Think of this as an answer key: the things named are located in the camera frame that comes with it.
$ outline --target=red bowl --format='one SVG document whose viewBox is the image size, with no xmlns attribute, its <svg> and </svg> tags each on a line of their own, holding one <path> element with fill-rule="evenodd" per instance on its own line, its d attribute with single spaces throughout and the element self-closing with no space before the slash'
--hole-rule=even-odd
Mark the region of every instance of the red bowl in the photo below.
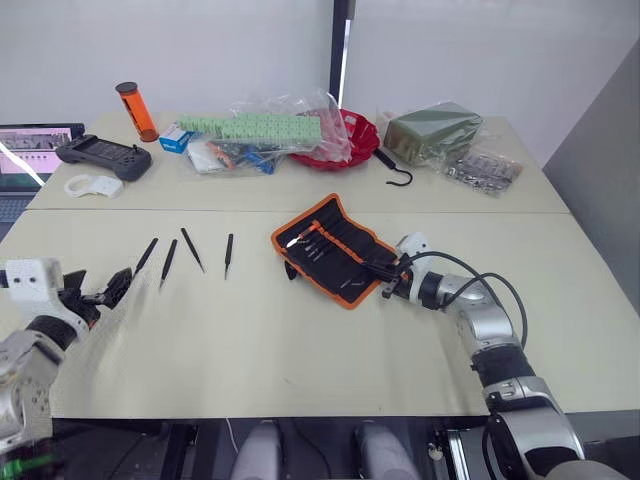
<svg viewBox="0 0 640 480">
<path fill-rule="evenodd" d="M 340 115 L 342 115 L 344 125 L 347 128 L 347 134 L 349 135 L 349 141 L 351 142 L 351 159 L 348 162 L 316 160 L 299 153 L 292 153 L 289 156 L 304 165 L 308 165 L 318 170 L 328 171 L 337 171 L 355 167 L 356 165 L 360 165 L 361 163 L 369 160 L 373 151 L 380 146 L 378 131 L 376 130 L 375 125 L 362 115 L 350 112 L 349 110 L 341 108 Z"/>
</svg>

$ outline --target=white table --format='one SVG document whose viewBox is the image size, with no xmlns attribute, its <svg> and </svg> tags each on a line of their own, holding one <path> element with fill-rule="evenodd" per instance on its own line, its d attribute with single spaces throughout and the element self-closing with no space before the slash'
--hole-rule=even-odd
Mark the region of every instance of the white table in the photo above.
<svg viewBox="0 0 640 480">
<path fill-rule="evenodd" d="M 170 113 L 154 116 L 159 131 L 176 118 Z M 29 208 L 298 212 L 327 193 L 337 192 L 352 213 L 568 213 L 507 121 L 488 118 L 486 129 L 491 134 L 483 136 L 486 146 L 525 165 L 520 177 L 500 199 L 474 192 L 426 168 L 412 169 L 415 179 L 410 186 L 386 185 L 386 180 L 404 181 L 406 177 L 388 170 L 375 158 L 339 173 L 319 172 L 287 159 L 269 177 L 201 176 L 195 173 L 186 156 L 166 152 L 158 142 L 141 144 L 124 111 L 105 114 L 89 128 L 89 133 L 124 144 L 137 143 L 151 153 L 152 167 L 138 181 L 127 184 L 118 198 L 91 195 L 70 198 L 63 186 L 71 177 L 110 172 L 86 164 L 64 164 Z"/>
<path fill-rule="evenodd" d="M 346 202 L 347 210 L 351 205 Z M 530 317 L 526 353 L 567 411 L 640 407 L 640 323 L 611 273 L 565 214 L 354 213 L 393 243 L 424 231 L 433 248 L 504 274 Z M 269 241 L 283 212 L 29 211 L 0 259 L 51 256 L 87 268 L 85 289 L 134 266 L 160 238 L 125 300 L 68 350 L 51 394 L 57 417 L 192 418 L 486 414 L 450 319 L 379 290 L 348 311 L 287 280 Z M 158 294 L 172 238 L 186 227 Z M 228 232 L 236 241 L 223 281 Z M 437 271 L 454 272 L 436 262 Z M 506 300 L 510 312 L 513 302 Z M 21 325 L 0 295 L 4 337 Z M 512 314 L 516 330 L 518 315 Z"/>
</svg>

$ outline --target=black hook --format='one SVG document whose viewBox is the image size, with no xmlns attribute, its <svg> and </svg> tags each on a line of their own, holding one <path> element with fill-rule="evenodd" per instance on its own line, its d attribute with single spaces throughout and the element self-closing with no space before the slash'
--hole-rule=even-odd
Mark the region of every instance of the black hook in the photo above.
<svg viewBox="0 0 640 480">
<path fill-rule="evenodd" d="M 411 182 L 413 182 L 413 175 L 411 174 L 411 172 L 408 172 L 406 170 L 400 170 L 396 166 L 396 162 L 391 160 L 391 158 L 389 158 L 389 156 L 386 153 L 384 153 L 382 150 L 380 150 L 379 148 L 376 148 L 373 153 L 376 155 L 376 157 L 378 157 L 378 159 L 380 159 L 382 163 L 384 163 L 387 166 L 389 170 L 393 170 L 398 173 L 404 173 L 406 175 L 409 175 L 409 180 L 407 180 L 405 183 L 392 182 L 389 180 L 385 182 L 387 185 L 394 185 L 396 187 L 406 187 Z"/>
</svg>

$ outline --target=orange tool pouch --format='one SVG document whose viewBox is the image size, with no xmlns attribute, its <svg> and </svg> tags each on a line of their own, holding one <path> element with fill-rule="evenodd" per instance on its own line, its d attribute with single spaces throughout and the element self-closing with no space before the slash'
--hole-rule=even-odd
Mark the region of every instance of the orange tool pouch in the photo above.
<svg viewBox="0 0 640 480">
<path fill-rule="evenodd" d="M 380 283 L 367 264 L 396 260 L 392 247 L 347 216 L 335 193 L 278 228 L 271 241 L 285 259 L 289 278 L 300 273 L 349 309 Z"/>
</svg>

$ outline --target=small blue box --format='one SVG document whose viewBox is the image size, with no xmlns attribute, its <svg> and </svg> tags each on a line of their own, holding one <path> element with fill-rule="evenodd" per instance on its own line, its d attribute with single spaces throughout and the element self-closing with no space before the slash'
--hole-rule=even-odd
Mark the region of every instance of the small blue box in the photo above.
<svg viewBox="0 0 640 480">
<path fill-rule="evenodd" d="M 160 145 L 167 152 L 182 153 L 187 148 L 187 142 L 193 136 L 193 132 L 185 132 L 178 127 L 177 124 L 172 123 L 162 135 L 160 135 Z"/>
</svg>

